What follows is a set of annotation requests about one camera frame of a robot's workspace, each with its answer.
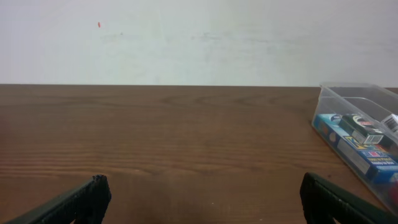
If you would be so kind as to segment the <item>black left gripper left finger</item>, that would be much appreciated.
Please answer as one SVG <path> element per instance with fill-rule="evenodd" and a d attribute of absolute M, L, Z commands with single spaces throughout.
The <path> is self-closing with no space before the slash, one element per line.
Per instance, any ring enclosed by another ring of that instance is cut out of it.
<path fill-rule="evenodd" d="M 88 182 L 71 189 L 8 224 L 101 224 L 111 201 L 105 175 L 94 175 Z"/>

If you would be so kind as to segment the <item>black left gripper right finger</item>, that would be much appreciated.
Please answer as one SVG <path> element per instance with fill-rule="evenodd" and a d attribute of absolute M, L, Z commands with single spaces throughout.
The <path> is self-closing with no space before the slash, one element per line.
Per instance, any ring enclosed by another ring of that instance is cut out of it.
<path fill-rule="evenodd" d="M 315 173 L 304 175 L 300 198 L 308 224 L 397 224 L 397 216 Z"/>

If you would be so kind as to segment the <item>blue Kool Fever box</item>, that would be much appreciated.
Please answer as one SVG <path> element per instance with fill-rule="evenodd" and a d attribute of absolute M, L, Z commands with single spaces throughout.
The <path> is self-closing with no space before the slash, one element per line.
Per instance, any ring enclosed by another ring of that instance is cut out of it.
<path fill-rule="evenodd" d="M 340 120 L 339 114 L 318 114 L 313 127 L 358 174 L 376 184 L 396 181 L 397 162 L 392 154 L 377 144 L 360 144 L 338 125 Z"/>

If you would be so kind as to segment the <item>white green Panadol box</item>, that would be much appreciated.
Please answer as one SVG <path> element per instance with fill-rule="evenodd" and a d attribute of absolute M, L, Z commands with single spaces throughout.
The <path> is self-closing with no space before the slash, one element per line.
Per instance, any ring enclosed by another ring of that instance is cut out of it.
<path fill-rule="evenodd" d="M 393 133 L 397 133 L 398 131 L 398 117 L 396 114 L 390 114 L 386 118 L 384 118 L 381 123 L 386 126 Z"/>

